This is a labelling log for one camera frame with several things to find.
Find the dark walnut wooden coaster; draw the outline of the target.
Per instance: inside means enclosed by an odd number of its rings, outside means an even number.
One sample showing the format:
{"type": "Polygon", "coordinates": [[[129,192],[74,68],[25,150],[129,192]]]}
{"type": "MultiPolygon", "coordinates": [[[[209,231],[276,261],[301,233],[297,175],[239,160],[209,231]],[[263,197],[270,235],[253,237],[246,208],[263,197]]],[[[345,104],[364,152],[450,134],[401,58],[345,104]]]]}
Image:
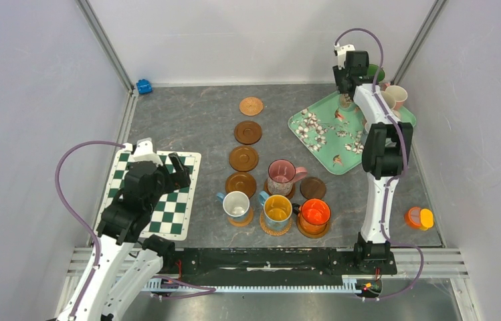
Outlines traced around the dark walnut wooden coaster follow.
{"type": "Polygon", "coordinates": [[[318,177],[307,177],[300,183],[300,193],[305,199],[323,199],[326,184],[318,177]]]}

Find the orange mug black handle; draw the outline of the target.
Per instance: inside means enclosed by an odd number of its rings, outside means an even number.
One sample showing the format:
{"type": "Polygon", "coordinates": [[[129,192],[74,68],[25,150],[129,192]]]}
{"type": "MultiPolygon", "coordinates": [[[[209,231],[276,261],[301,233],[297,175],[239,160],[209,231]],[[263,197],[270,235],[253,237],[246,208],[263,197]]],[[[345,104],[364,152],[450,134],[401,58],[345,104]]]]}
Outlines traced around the orange mug black handle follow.
{"type": "Polygon", "coordinates": [[[321,199],[309,199],[302,205],[293,203],[292,212],[309,233],[319,233],[331,218],[330,207],[321,199]]]}

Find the yellow inside mug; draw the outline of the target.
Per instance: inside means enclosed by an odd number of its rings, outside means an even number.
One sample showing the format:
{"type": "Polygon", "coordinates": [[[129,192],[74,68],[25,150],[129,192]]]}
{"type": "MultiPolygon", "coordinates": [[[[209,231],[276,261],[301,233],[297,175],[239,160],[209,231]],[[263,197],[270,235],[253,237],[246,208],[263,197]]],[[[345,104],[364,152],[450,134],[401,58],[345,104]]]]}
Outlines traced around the yellow inside mug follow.
{"type": "Polygon", "coordinates": [[[266,224],[270,229],[280,231],[286,220],[292,217],[292,204],[285,196],[268,195],[262,191],[259,193],[259,201],[262,212],[268,216],[266,224]]]}

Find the light cork coaster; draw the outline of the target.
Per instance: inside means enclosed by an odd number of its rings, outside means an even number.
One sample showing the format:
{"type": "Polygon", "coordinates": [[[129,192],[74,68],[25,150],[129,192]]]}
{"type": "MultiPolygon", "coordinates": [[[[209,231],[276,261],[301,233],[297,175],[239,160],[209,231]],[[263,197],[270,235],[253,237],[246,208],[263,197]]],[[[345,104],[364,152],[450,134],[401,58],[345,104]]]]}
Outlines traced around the light cork coaster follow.
{"type": "Polygon", "coordinates": [[[256,97],[244,98],[239,103],[239,111],[246,116],[256,116],[264,109],[264,103],[256,97]]]}

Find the woven rattan coaster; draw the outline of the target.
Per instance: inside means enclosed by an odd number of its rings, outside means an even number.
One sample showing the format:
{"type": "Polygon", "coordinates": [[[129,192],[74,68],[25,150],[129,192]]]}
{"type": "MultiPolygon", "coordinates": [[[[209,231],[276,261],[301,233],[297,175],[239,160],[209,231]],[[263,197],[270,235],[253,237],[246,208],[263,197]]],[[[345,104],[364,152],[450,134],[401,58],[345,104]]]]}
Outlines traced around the woven rattan coaster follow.
{"type": "Polygon", "coordinates": [[[284,234],[287,234],[287,232],[289,232],[289,230],[291,229],[291,226],[292,226],[292,223],[293,223],[293,218],[289,217],[286,222],[283,224],[282,226],[282,229],[280,231],[276,231],[276,230],[273,230],[273,229],[270,229],[267,224],[266,224],[266,219],[268,218],[268,216],[262,212],[260,214],[260,227],[262,228],[262,230],[268,234],[268,235],[271,235],[271,236],[282,236],[284,234]]]}

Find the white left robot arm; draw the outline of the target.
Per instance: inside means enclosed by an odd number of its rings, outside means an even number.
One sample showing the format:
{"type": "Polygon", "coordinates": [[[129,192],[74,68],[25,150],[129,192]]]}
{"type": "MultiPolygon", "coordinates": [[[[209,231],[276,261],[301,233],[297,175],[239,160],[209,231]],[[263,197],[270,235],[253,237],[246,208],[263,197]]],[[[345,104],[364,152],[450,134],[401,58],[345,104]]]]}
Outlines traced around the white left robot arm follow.
{"type": "Polygon", "coordinates": [[[120,320],[155,274],[176,266],[175,244],[152,235],[143,241],[132,267],[117,276],[161,197],[191,184],[191,171],[180,156],[172,152],[169,158],[172,170],[154,152],[130,155],[124,185],[101,214],[94,250],[58,320],[120,320]]]}

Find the blue patterned mug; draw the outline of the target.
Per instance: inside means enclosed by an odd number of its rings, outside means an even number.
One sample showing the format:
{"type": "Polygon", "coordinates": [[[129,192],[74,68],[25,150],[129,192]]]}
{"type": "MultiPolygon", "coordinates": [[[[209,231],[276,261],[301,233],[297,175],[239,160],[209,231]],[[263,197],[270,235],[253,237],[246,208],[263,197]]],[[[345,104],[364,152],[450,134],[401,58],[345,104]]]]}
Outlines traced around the blue patterned mug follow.
{"type": "Polygon", "coordinates": [[[227,218],[234,223],[243,223],[249,217],[250,203],[248,196],[241,191],[217,193],[227,218]]]}

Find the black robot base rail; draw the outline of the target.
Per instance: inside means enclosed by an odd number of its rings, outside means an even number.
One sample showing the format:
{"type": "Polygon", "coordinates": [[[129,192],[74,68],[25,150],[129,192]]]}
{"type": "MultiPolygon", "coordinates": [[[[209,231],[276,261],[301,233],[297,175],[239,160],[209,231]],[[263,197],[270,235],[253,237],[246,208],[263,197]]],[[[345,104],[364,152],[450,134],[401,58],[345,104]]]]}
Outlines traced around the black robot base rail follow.
{"type": "Polygon", "coordinates": [[[335,247],[186,247],[165,254],[162,275],[198,286],[338,286],[343,276],[393,276],[395,258],[361,261],[335,247]]]}

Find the pink patterned mug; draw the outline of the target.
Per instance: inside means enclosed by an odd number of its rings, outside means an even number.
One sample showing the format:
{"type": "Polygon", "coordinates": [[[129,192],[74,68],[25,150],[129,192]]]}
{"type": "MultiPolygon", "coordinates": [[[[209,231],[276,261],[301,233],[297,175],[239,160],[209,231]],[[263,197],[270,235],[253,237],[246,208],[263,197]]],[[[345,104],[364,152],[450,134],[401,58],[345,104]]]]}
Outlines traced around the pink patterned mug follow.
{"type": "Polygon", "coordinates": [[[271,195],[287,196],[292,192],[294,184],[307,174],[305,167],[296,167],[286,159],[275,160],[268,167],[267,189],[271,195]]]}

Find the brown ridged wooden coaster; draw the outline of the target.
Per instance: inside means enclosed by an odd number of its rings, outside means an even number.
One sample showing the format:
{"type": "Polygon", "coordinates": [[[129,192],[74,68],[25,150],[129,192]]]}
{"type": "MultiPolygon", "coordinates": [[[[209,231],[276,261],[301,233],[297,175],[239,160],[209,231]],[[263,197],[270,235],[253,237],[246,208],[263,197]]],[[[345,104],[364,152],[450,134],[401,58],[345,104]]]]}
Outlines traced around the brown ridged wooden coaster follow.
{"type": "Polygon", "coordinates": [[[299,232],[304,235],[305,237],[308,237],[310,239],[319,239],[321,237],[324,237],[330,230],[330,226],[331,226],[331,222],[329,221],[323,228],[323,230],[321,230],[319,233],[309,233],[307,232],[302,224],[301,224],[301,221],[300,221],[300,218],[297,218],[296,220],[296,225],[298,227],[298,230],[299,232]]]}

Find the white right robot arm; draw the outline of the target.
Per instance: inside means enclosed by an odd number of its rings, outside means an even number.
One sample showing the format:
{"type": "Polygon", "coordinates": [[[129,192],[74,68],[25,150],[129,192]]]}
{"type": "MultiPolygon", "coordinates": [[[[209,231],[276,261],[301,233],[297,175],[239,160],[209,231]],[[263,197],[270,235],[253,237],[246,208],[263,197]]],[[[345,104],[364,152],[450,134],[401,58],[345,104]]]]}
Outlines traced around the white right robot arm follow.
{"type": "Polygon", "coordinates": [[[393,259],[389,218],[393,191],[407,169],[413,126],[388,107],[375,77],[368,76],[369,54],[353,45],[337,46],[333,67],[338,91],[360,108],[368,126],[361,157],[369,180],[367,212],[353,250],[353,265],[369,273],[393,259]]]}

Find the light orange wooden coaster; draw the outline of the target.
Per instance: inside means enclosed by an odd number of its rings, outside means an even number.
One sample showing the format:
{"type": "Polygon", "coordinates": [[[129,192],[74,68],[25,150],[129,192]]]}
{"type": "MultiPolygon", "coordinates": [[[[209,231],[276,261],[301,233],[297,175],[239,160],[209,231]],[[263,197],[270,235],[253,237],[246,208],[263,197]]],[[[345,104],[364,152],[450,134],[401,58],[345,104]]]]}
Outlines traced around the light orange wooden coaster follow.
{"type": "Polygon", "coordinates": [[[254,211],[253,209],[249,209],[247,214],[243,219],[239,219],[239,217],[231,217],[227,216],[227,220],[229,221],[230,224],[232,224],[235,227],[244,227],[246,225],[249,225],[254,218],[254,211]]]}

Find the brown wooden saucer coaster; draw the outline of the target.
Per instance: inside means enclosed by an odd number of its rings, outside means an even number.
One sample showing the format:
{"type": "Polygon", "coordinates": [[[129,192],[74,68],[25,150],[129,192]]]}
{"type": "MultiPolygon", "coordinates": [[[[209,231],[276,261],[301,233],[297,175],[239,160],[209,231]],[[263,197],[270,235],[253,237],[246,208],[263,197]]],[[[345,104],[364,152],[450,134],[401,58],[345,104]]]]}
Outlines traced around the brown wooden saucer coaster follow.
{"type": "Polygon", "coordinates": [[[246,120],[237,124],[233,133],[239,143],[252,145],[261,139],[262,127],[257,122],[246,120]]]}
{"type": "Polygon", "coordinates": [[[229,154],[229,164],[235,171],[251,171],[258,163],[258,152],[250,146],[235,147],[229,154]]]}
{"type": "Polygon", "coordinates": [[[248,172],[236,172],[230,175],[225,182],[225,191],[231,193],[240,191],[251,198],[257,189],[257,183],[254,177],[248,172]]]}
{"type": "MultiPolygon", "coordinates": [[[[268,194],[268,195],[272,195],[272,193],[270,192],[270,190],[268,189],[268,181],[264,181],[264,185],[263,185],[263,188],[264,188],[264,191],[268,194]]],[[[292,189],[290,190],[290,192],[285,195],[286,198],[288,199],[291,199],[296,193],[296,184],[294,183],[292,185],[292,189]]]]}

